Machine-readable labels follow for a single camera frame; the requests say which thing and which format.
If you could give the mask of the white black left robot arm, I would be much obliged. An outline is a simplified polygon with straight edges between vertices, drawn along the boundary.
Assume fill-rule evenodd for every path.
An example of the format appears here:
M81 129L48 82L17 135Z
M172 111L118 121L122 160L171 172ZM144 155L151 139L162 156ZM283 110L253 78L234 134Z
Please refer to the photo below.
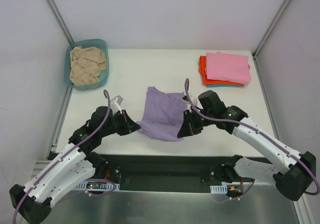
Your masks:
M108 180L107 161L94 152L104 137L126 136L141 129L127 112L100 106L83 126L74 131L64 149L32 180L15 184L9 196L15 209L12 222L21 215L29 224L40 224L52 208L78 184L89 182L89 196L105 196L117 189Z

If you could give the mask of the purple t-shirt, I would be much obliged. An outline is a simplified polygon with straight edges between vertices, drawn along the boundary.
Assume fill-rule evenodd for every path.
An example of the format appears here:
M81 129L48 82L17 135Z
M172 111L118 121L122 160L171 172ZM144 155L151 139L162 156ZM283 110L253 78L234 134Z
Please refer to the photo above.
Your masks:
M163 142L179 142L178 133L183 125L187 102L184 92L162 92L154 86L147 89L139 132L151 139Z

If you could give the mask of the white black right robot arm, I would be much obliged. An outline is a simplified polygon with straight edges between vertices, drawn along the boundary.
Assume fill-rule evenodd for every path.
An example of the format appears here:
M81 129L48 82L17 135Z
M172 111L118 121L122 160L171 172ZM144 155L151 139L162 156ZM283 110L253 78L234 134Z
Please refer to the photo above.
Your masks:
M214 177L226 183L239 178L250 178L275 186L287 199L298 201L312 183L320 186L316 178L316 157L309 151L300 153L264 132L248 114L235 105L225 106L212 90L201 93L201 107L191 102L189 94L182 100L190 106L183 112L178 137L198 135L205 127L215 125L249 144L269 162L251 160L242 155L232 156L228 162L213 170Z

